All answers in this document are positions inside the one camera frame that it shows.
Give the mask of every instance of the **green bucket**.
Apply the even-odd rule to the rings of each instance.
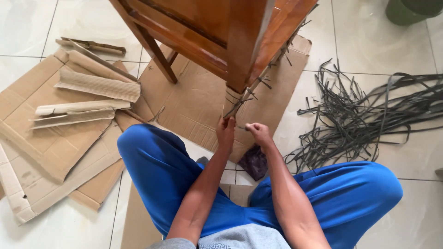
[[[389,0],[386,16],[397,25],[408,26],[438,16],[443,0]]]

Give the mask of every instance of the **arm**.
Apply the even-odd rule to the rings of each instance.
[[[289,172],[263,124],[246,124],[266,155],[275,214],[289,244],[297,249],[330,249],[314,209]]]
[[[234,127],[233,117],[220,119],[217,128],[218,150],[183,198],[166,239],[185,238],[197,245],[232,152]]]

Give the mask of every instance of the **tile floor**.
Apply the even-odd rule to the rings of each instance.
[[[304,98],[318,96],[314,71],[330,58],[355,76],[362,88],[384,83],[389,74],[443,73],[443,15],[410,27],[391,24],[384,15],[387,0],[319,0],[312,20],[299,32],[312,41],[308,65],[274,135],[285,155],[298,146],[298,135],[313,125],[299,117]],[[42,58],[57,50],[59,36],[124,46],[124,61],[140,76],[149,55],[107,0],[0,1],[0,90]],[[212,153],[185,140],[193,159]],[[358,242],[358,249],[434,249],[443,245],[443,182],[434,170],[443,167],[443,132],[411,135],[404,146],[386,146],[378,162],[400,179],[404,197]],[[289,165],[294,172],[294,165]],[[256,185],[241,167],[228,162],[223,183]],[[120,248],[131,179],[125,171],[99,213],[66,198],[18,227],[7,199],[0,200],[0,248]]]

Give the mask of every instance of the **hand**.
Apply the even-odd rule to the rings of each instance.
[[[265,153],[266,150],[275,146],[274,140],[272,140],[269,134],[269,128],[266,125],[259,123],[246,124],[246,130],[252,133],[255,142],[261,147],[261,152]]]
[[[232,153],[232,145],[234,144],[234,128],[234,117],[220,118],[216,131],[219,149],[225,149],[229,153]]]

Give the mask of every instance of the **gray shirt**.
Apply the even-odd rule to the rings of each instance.
[[[274,228],[248,224],[211,234],[198,240],[200,249],[290,249],[283,236]],[[195,249],[183,238],[167,239],[148,249]]]

